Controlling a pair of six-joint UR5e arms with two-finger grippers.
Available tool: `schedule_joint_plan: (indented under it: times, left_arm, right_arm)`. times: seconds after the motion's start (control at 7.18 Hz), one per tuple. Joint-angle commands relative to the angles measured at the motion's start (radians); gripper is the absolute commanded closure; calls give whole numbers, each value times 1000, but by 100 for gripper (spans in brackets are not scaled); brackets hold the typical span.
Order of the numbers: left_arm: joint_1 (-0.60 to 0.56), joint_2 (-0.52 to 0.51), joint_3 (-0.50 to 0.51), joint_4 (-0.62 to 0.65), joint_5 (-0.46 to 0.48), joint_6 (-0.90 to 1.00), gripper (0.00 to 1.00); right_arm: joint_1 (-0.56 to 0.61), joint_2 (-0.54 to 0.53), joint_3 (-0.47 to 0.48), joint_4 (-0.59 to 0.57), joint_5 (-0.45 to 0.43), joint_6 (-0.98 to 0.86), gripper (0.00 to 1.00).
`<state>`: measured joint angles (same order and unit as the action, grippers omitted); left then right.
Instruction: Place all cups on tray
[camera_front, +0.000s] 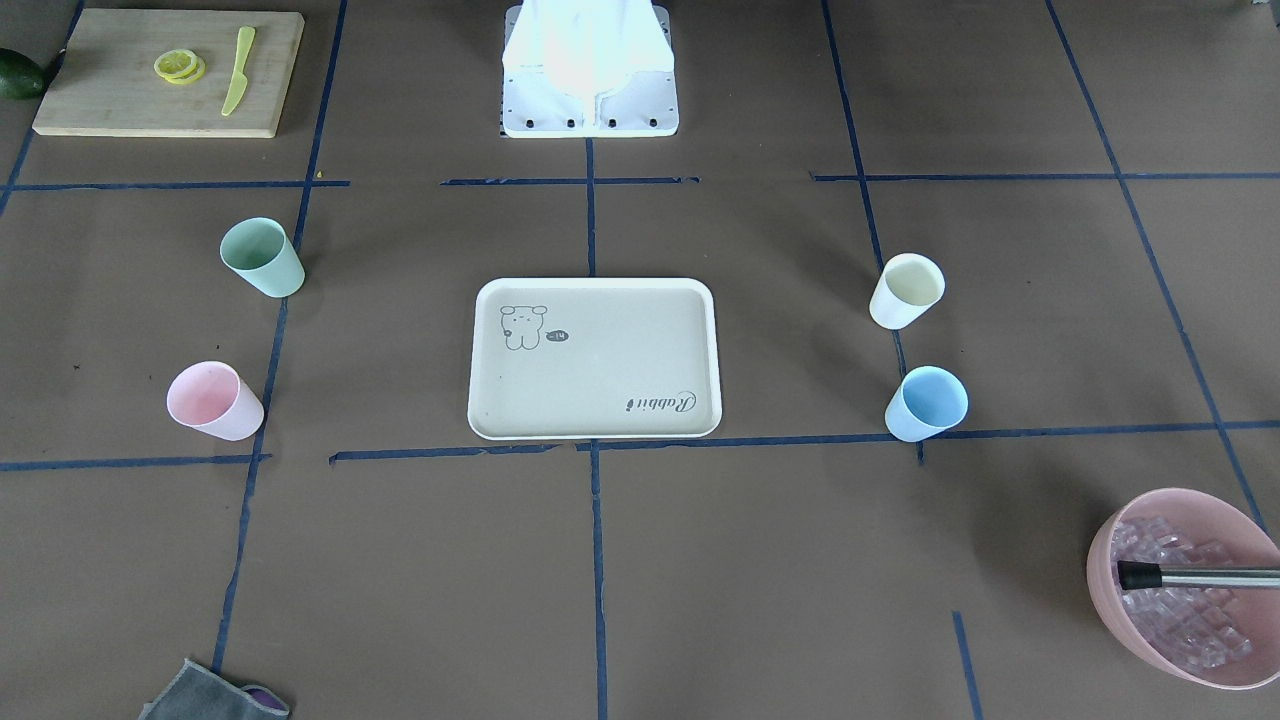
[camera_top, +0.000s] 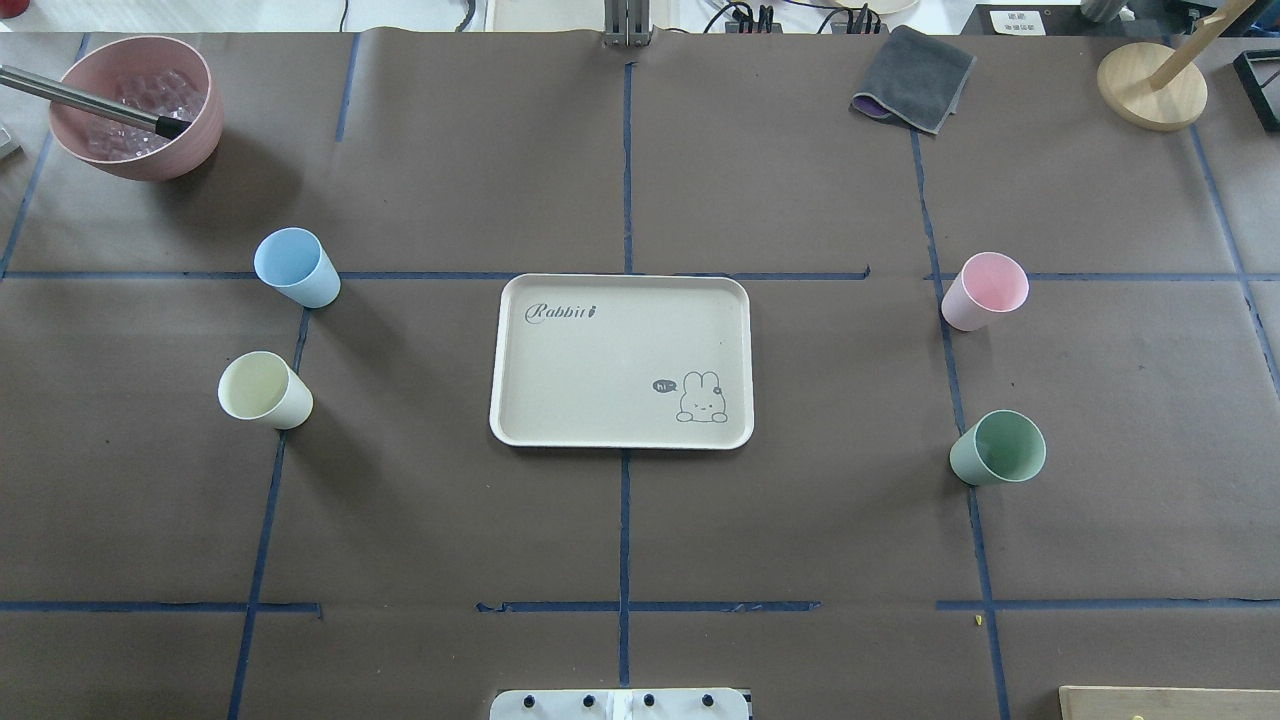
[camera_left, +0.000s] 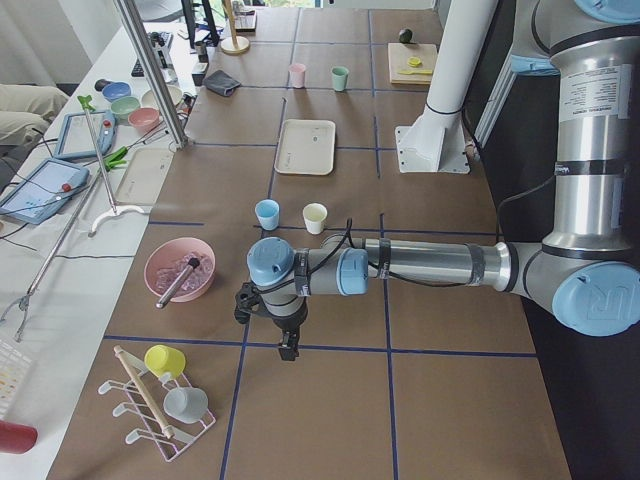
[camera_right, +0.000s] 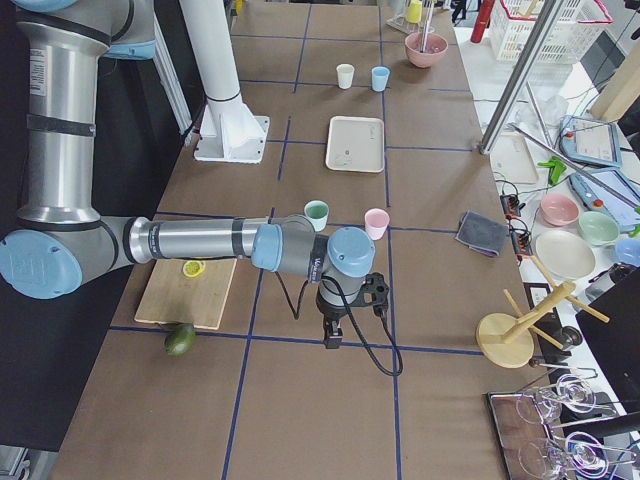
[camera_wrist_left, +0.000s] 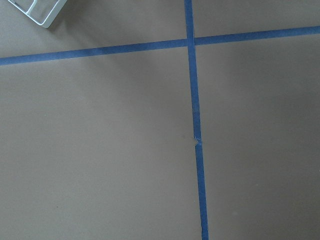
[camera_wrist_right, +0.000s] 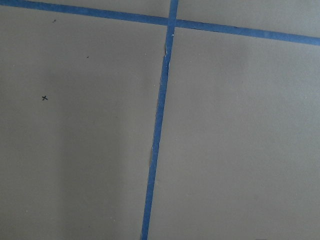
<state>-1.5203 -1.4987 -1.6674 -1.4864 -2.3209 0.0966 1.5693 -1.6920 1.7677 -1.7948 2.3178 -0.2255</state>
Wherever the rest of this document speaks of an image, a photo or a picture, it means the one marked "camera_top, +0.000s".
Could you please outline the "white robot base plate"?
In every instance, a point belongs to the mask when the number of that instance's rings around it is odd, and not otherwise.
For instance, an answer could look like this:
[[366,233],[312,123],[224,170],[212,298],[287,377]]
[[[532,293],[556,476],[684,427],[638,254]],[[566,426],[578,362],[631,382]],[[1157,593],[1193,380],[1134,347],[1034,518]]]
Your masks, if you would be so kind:
[[730,687],[503,691],[490,719],[751,719],[748,693]]

